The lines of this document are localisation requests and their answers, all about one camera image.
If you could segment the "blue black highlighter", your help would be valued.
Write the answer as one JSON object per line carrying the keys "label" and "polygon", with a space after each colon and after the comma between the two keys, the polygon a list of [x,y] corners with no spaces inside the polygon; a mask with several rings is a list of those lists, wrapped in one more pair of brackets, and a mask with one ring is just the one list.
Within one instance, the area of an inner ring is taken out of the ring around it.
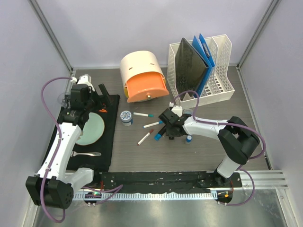
{"label": "blue black highlighter", "polygon": [[166,125],[164,125],[160,131],[155,135],[154,139],[158,141],[166,133]]}

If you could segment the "cream round drawer cabinet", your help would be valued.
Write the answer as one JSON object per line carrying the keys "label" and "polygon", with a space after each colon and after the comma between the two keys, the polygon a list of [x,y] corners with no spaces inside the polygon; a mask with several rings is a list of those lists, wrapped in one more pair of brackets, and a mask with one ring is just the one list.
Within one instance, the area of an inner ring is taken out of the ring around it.
{"label": "cream round drawer cabinet", "polygon": [[120,74],[128,103],[167,96],[165,76],[150,51],[135,51],[120,62]]}

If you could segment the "blue plastic folder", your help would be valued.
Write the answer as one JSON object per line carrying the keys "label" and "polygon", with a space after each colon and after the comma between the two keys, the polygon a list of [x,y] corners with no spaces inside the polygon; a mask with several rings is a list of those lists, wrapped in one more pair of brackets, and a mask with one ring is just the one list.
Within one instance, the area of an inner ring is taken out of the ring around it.
{"label": "blue plastic folder", "polygon": [[201,56],[201,59],[205,62],[207,66],[206,74],[203,76],[202,82],[200,83],[197,89],[197,93],[199,94],[199,96],[201,96],[203,89],[206,86],[206,83],[209,77],[211,76],[213,69],[215,68],[215,63],[208,47],[208,44],[206,43],[206,40],[201,34],[199,34],[198,38],[194,36],[192,46],[194,47],[195,51]]}

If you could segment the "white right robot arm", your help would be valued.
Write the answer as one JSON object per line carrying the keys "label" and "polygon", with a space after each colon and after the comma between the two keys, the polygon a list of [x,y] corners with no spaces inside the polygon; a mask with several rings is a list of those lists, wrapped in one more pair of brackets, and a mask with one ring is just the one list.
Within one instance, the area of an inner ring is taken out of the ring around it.
{"label": "white right robot arm", "polygon": [[163,135],[170,139],[198,135],[220,141],[226,156],[213,173],[214,182],[220,187],[231,181],[233,172],[247,163],[260,143],[257,135],[235,116],[222,121],[194,118],[191,109],[184,111],[177,105],[167,108],[159,119],[164,126],[154,137],[155,140]]}

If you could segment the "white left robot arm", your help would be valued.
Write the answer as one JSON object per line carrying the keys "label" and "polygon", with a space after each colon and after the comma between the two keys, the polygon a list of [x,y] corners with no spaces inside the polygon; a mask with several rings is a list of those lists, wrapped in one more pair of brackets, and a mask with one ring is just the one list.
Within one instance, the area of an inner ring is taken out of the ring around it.
{"label": "white left robot arm", "polygon": [[43,164],[26,180],[35,205],[65,210],[75,192],[97,188],[100,172],[109,170],[120,96],[99,88],[102,95],[92,85],[71,87]]}

